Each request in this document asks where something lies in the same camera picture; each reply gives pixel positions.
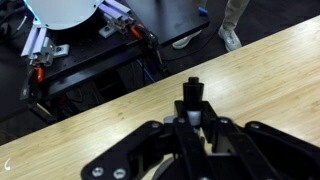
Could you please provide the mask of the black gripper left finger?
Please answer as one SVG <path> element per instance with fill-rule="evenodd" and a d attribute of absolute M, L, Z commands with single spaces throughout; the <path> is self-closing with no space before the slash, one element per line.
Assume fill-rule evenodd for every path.
<path fill-rule="evenodd" d="M 81 180 L 140 180 L 173 153 L 173 123 L 147 121 L 81 170 Z"/>

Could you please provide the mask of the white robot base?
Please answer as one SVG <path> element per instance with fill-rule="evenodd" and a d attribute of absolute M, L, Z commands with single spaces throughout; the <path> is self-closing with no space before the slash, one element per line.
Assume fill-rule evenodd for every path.
<path fill-rule="evenodd" d="M 39 28 L 64 30 L 89 19 L 104 0 L 23 0 Z"/>

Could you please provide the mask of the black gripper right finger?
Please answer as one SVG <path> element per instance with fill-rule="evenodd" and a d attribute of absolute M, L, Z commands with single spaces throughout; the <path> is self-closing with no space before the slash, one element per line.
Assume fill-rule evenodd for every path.
<path fill-rule="evenodd" d="M 258 121 L 214 122 L 213 151 L 239 161 L 249 180 L 320 180 L 319 148 Z"/>

